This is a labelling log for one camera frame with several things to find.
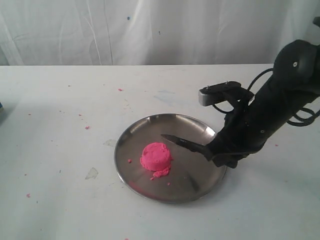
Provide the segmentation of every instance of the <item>stainless steel plate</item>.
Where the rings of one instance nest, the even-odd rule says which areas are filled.
[[[215,132],[203,122],[180,114],[153,115],[132,124],[116,144],[114,161],[120,178],[134,192],[160,202],[183,203],[201,198],[222,180],[227,167],[216,167],[200,153],[168,142],[161,134],[207,144]],[[169,175],[150,180],[153,172],[141,166],[140,157],[144,147],[153,142],[165,143],[174,160]]]

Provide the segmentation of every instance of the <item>pink dough mound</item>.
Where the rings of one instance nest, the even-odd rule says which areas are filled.
[[[143,149],[140,163],[145,169],[154,171],[154,177],[160,178],[169,174],[172,160],[164,143],[153,142]]]

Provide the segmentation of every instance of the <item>white backdrop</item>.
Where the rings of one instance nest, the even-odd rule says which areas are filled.
[[[272,63],[320,0],[0,0],[10,65]]]

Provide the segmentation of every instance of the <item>table surface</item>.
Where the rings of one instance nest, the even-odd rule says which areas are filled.
[[[201,106],[198,90],[247,87],[269,67],[0,67],[0,239],[319,239],[319,121],[284,125],[190,203],[145,199],[115,168],[116,141],[133,122],[179,113],[219,131],[224,116]]]

